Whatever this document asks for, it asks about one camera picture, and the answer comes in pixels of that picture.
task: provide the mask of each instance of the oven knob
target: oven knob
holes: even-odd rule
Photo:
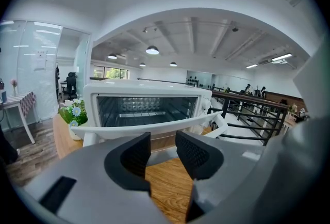
[[[209,109],[211,107],[211,102],[208,99],[204,99],[202,101],[202,109],[206,110]]]

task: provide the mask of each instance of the white toaster oven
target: white toaster oven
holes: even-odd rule
[[[190,128],[202,132],[219,112],[207,114],[212,92],[183,84],[107,79],[84,87],[88,127],[74,128],[81,138],[139,136]]]

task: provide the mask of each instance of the white pot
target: white pot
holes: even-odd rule
[[[84,124],[81,124],[79,125],[79,127],[88,127],[88,121]],[[70,126],[68,126],[69,128],[69,134],[70,134],[70,137],[74,140],[82,140],[81,138],[79,138],[71,129],[70,129]]]

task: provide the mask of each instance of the office chair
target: office chair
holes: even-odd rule
[[[67,94],[69,95],[69,100],[77,98],[76,95],[76,73],[68,73],[67,77]]]

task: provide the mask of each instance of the checkered tablecloth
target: checkered tablecloth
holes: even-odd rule
[[[12,95],[7,96],[7,101],[3,104],[3,107],[20,103],[24,117],[26,118],[31,107],[36,103],[36,95],[33,92],[19,93],[16,97]]]

